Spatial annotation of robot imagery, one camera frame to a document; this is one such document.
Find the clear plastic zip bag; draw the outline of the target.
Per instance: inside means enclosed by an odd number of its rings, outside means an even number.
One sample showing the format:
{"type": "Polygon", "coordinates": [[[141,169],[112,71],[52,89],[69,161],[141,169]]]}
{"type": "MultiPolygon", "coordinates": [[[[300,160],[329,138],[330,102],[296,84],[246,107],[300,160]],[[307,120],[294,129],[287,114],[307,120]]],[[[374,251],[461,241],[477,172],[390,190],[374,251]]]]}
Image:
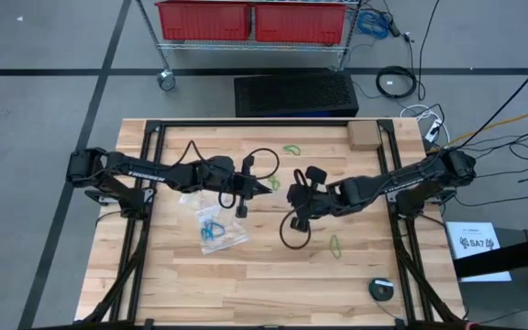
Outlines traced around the clear plastic zip bag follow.
{"type": "Polygon", "coordinates": [[[218,195],[215,192],[199,191],[182,194],[179,204],[185,215],[218,215],[221,211],[218,195]]]}
{"type": "Polygon", "coordinates": [[[196,216],[196,219],[199,227],[201,250],[204,255],[231,248],[249,240],[248,231],[243,227],[242,220],[235,218],[231,210],[221,207],[219,214],[196,216]],[[213,226],[214,240],[202,241],[201,228],[209,223],[213,226]]]}

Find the red plastic storage bin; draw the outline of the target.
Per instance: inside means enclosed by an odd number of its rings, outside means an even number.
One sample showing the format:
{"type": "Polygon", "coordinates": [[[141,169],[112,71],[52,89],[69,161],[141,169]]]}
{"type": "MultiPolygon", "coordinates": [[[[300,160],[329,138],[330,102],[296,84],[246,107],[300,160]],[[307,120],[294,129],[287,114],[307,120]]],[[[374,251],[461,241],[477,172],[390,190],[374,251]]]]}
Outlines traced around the red plastic storage bin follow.
{"type": "Polygon", "coordinates": [[[165,40],[247,40],[250,5],[164,1],[155,4],[165,40]]]}
{"type": "Polygon", "coordinates": [[[335,45],[341,42],[345,5],[255,5],[256,41],[335,45]]]}

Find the black perforated computer case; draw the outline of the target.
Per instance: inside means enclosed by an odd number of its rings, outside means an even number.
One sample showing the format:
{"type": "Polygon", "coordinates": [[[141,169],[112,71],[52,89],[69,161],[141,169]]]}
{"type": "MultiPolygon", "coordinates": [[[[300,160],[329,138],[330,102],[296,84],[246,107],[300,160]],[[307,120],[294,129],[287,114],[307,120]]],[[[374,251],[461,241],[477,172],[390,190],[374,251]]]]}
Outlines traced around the black perforated computer case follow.
{"type": "Polygon", "coordinates": [[[341,72],[234,79],[237,117],[353,117],[359,110],[351,76],[341,72]]]}

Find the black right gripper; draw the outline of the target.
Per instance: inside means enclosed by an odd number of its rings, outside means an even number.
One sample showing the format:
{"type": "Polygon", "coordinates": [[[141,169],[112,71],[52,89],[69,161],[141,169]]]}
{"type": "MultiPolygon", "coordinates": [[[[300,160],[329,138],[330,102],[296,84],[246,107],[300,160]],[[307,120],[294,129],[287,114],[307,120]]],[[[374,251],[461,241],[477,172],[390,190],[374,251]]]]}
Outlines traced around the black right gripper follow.
{"type": "MultiPolygon", "coordinates": [[[[309,166],[305,177],[312,183],[325,184],[327,172],[315,166],[309,166]]],[[[290,186],[287,201],[298,216],[326,216],[331,212],[332,198],[328,192],[321,192],[300,183],[290,186]]],[[[309,220],[293,217],[290,228],[302,233],[309,232],[309,220]]]]}

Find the small cardboard box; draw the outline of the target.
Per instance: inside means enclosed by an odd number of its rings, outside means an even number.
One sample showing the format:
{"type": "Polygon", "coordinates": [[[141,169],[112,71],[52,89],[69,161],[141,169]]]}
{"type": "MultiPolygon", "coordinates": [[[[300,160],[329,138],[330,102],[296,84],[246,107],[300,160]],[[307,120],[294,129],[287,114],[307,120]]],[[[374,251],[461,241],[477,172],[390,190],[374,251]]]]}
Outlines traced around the small cardboard box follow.
{"type": "Polygon", "coordinates": [[[375,121],[350,121],[347,132],[349,147],[353,151],[372,151],[380,146],[380,133],[375,121]]]}

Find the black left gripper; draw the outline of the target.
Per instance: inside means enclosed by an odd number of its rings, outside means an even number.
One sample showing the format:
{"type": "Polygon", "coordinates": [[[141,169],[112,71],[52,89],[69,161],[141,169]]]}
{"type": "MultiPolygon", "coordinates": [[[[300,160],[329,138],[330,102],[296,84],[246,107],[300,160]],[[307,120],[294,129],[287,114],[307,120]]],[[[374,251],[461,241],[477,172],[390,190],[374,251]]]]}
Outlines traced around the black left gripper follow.
{"type": "Polygon", "coordinates": [[[271,188],[260,183],[259,179],[251,173],[254,162],[254,156],[246,156],[242,162],[241,174],[234,173],[222,181],[220,193],[231,195],[232,198],[240,198],[236,207],[237,218],[247,217],[247,201],[258,195],[273,193],[271,188]]]}

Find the white power strip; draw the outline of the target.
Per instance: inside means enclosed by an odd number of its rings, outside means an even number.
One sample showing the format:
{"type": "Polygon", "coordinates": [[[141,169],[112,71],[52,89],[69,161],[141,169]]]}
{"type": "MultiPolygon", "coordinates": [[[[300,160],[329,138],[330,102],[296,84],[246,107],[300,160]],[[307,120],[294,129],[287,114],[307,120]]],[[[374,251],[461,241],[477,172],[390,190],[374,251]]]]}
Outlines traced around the white power strip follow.
{"type": "Polygon", "coordinates": [[[443,121],[441,119],[435,119],[434,122],[431,124],[430,128],[428,129],[427,133],[425,134],[424,138],[428,141],[433,143],[439,134],[439,129],[443,125],[443,121]]]}

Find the black aluminium table frame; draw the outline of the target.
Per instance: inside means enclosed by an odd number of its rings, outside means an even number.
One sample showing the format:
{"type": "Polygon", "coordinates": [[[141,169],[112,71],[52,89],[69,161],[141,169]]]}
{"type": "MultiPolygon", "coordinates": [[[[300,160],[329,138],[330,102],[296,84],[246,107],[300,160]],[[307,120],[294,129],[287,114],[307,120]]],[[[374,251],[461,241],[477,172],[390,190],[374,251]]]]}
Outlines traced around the black aluminium table frame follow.
{"type": "Polygon", "coordinates": [[[315,221],[310,235],[292,231],[287,220],[288,186],[295,169],[316,166],[330,181],[374,176],[391,169],[390,154],[353,151],[345,120],[174,120],[151,128],[146,119],[123,121],[116,149],[136,156],[147,149],[151,159],[227,155],[240,162],[254,153],[254,172],[272,174],[280,188],[247,205],[243,221],[249,240],[204,255],[198,221],[186,215],[180,195],[157,188],[148,221],[148,247],[139,284],[126,284],[118,315],[126,318],[135,305],[137,325],[195,325],[264,330],[293,326],[371,326],[389,328],[413,312],[422,318],[418,287],[411,301],[401,291],[386,302],[374,302],[369,282],[384,278],[400,283],[387,204],[378,199],[358,214],[315,221]],[[283,150],[298,146],[300,156],[283,150]],[[329,243],[337,235],[342,249],[333,257],[329,243]]]}

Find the grey caster wheel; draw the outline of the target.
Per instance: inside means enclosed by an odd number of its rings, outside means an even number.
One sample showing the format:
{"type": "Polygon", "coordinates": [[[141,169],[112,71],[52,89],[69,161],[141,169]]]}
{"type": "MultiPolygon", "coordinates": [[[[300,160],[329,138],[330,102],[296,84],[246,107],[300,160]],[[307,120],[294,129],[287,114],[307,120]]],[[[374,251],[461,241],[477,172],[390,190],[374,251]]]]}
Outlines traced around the grey caster wheel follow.
{"type": "Polygon", "coordinates": [[[157,74],[157,82],[159,88],[163,92],[169,92],[176,86],[176,80],[172,71],[164,70],[157,74]]]}

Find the grey metal cabinet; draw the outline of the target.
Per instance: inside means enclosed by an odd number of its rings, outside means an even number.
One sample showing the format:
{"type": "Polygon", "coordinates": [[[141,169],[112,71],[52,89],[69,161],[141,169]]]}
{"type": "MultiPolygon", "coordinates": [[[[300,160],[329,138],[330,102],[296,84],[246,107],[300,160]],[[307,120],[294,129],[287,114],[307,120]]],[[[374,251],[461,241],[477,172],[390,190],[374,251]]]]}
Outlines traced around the grey metal cabinet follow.
{"type": "MultiPolygon", "coordinates": [[[[451,222],[447,234],[455,260],[528,241],[527,230],[496,228],[491,223],[451,222]]],[[[468,307],[528,312],[528,267],[458,281],[468,307]]]]}

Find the black flat bar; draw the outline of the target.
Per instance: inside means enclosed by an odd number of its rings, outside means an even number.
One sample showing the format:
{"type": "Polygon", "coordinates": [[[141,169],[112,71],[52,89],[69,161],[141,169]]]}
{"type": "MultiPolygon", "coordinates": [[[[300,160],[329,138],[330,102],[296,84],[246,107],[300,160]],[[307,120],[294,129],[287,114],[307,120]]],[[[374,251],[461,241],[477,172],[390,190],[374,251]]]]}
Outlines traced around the black flat bar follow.
{"type": "Polygon", "coordinates": [[[486,275],[528,267],[528,241],[458,258],[454,261],[458,278],[486,275]]]}

